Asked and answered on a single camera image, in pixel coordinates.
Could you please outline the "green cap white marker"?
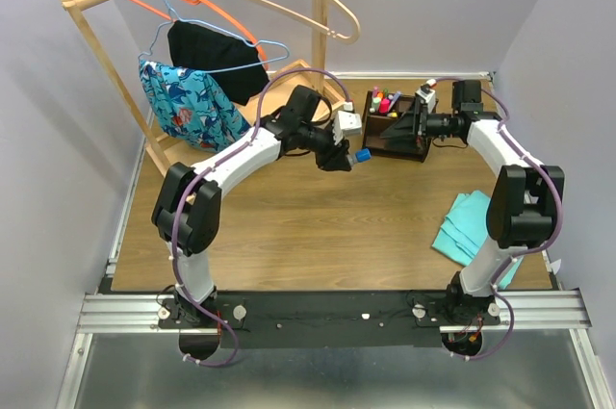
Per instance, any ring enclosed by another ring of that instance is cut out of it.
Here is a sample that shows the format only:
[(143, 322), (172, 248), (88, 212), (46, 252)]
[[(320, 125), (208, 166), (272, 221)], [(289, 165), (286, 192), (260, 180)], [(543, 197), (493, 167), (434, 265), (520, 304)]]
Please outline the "green cap white marker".
[(380, 107), (380, 99), (379, 98), (375, 98), (372, 102), (371, 102), (371, 106), (370, 106), (370, 113), (371, 114), (376, 114), (379, 110)]

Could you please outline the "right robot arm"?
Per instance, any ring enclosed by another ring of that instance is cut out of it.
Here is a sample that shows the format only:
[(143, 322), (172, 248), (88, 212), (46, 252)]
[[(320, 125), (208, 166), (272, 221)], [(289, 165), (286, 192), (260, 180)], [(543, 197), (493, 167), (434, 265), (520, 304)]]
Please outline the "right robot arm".
[(436, 111), (436, 86), (436, 80), (422, 84), (380, 137), (393, 147), (418, 152), (436, 139), (459, 138), (495, 173), (485, 218), (488, 237), (475, 258), (445, 290), (411, 294), (419, 327), (477, 327), (498, 317), (498, 287), (516, 263), (546, 250), (559, 235), (564, 172), (541, 164), (511, 137), (506, 110), (485, 109), (480, 81), (453, 80), (448, 114)]

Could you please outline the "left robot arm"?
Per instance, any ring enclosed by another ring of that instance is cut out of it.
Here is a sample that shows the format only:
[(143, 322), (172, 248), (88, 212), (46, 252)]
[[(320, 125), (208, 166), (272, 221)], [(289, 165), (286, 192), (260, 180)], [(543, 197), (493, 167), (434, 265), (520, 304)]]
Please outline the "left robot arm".
[(167, 243), (175, 276), (174, 305), (178, 319), (193, 327), (220, 324), (214, 312), (216, 286), (207, 249), (218, 234), (223, 198), (244, 179), (295, 151), (312, 154), (321, 171), (350, 171), (369, 152), (350, 152), (349, 137), (362, 130), (354, 109), (332, 111), (330, 119), (316, 121), (324, 98), (313, 89), (297, 86), (285, 105), (260, 117), (238, 141), (215, 156), (167, 171), (152, 222)]

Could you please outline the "purple cap white marker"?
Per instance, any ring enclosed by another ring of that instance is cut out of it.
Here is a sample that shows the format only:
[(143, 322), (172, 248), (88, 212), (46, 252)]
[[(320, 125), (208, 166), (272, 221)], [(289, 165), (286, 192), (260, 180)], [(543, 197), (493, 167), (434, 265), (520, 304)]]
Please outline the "purple cap white marker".
[(390, 102), (388, 112), (390, 112), (390, 111), (391, 111), (391, 110), (395, 107), (395, 105), (396, 105), (396, 103), (398, 102), (398, 100), (399, 100), (399, 98), (400, 98), (400, 97), (401, 97), (401, 91), (397, 91), (397, 92), (394, 94), (394, 96), (393, 96), (393, 98), (392, 98), (392, 100), (391, 100), (391, 102)]

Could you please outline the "pink black highlighter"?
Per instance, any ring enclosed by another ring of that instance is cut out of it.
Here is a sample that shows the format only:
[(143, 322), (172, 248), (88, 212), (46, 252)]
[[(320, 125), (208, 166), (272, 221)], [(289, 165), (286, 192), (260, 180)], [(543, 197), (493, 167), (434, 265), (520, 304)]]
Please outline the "pink black highlighter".
[(391, 100), (389, 98), (382, 98), (379, 104), (378, 112), (382, 115), (389, 113)]

